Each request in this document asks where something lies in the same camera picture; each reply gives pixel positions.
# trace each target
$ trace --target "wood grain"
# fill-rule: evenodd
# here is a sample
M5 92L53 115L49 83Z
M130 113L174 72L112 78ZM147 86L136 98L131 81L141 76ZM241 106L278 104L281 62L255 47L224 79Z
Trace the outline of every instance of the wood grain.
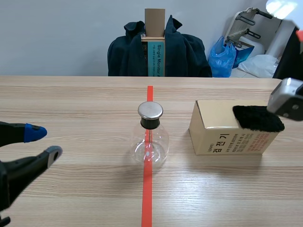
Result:
M1 148L2 161L50 145L63 156L3 215L11 227L140 227L143 167L128 154L147 85L164 108L170 135L153 175L154 227L301 227L303 124L263 156L196 156L188 133L195 100L263 99L275 79L0 77L0 119L44 126L41 141Z

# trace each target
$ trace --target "orange object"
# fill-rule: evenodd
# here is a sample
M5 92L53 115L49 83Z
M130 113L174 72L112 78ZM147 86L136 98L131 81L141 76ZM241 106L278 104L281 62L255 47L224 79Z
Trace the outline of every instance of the orange object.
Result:
M147 87L147 102L153 101L153 86ZM141 227L152 227L152 131L145 132L145 159L143 169L143 196Z
M297 34L300 42L303 42L303 30L296 31L296 34Z

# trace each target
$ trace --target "navy jacket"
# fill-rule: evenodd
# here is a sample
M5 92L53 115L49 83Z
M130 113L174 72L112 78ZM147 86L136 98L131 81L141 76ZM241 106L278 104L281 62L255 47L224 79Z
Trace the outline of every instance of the navy jacket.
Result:
M212 77L201 39L177 32L182 24L170 16L165 28L165 76ZM108 49L108 76L147 76L141 34L144 23L124 26L126 36L113 41Z

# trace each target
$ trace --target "clear glass flask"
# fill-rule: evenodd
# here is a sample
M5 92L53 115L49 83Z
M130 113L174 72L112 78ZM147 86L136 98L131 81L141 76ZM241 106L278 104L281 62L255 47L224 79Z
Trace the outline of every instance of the clear glass flask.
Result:
M163 108L156 102L144 102L138 108L141 121L131 135L130 152L139 163L161 166L169 152L169 134L160 124Z

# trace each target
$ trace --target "blue gripper tip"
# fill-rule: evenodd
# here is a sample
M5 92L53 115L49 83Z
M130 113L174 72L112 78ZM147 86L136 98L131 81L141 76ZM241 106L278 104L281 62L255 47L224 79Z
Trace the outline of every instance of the blue gripper tip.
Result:
M46 135L47 135L47 130L44 127L25 124L25 129L24 129L25 143L40 140Z

